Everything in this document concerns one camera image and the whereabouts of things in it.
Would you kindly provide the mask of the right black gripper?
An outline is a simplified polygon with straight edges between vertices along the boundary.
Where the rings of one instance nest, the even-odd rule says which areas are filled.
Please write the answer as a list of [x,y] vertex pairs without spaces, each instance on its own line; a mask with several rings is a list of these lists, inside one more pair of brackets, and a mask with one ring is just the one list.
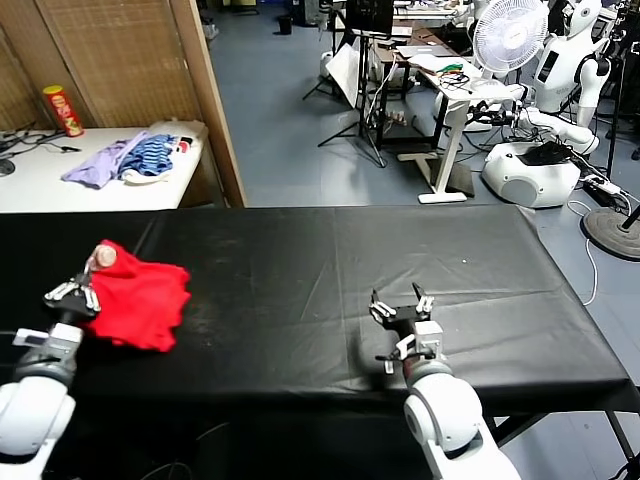
[[390,307],[382,302],[376,289],[372,290],[369,313],[375,320],[382,320],[382,326],[387,331],[397,334],[400,340],[415,333],[415,326],[419,322],[428,321],[432,311],[434,297],[428,295],[426,291],[416,282],[412,283],[412,288],[418,299],[415,306]]

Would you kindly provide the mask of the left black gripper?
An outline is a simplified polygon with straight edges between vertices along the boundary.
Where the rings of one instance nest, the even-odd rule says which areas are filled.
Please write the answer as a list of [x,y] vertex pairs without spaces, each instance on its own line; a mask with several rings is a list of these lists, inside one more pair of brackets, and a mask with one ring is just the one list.
[[75,281],[66,281],[47,292],[44,300],[56,302],[55,310],[58,312],[58,321],[64,324],[75,325],[92,320],[95,313],[101,311],[101,305],[97,293],[91,285],[91,275],[80,275],[80,291]]

